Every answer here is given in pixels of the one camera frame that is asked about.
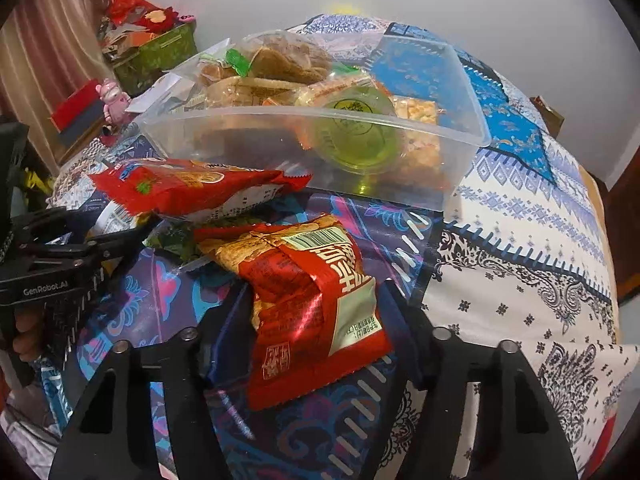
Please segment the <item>person left hand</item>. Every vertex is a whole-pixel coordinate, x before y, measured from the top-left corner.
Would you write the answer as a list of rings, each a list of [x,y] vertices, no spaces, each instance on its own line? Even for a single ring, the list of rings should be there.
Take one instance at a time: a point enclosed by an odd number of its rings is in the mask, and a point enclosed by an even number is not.
[[[16,309],[13,350],[23,362],[32,362],[41,356],[41,325],[43,308],[24,307]]]

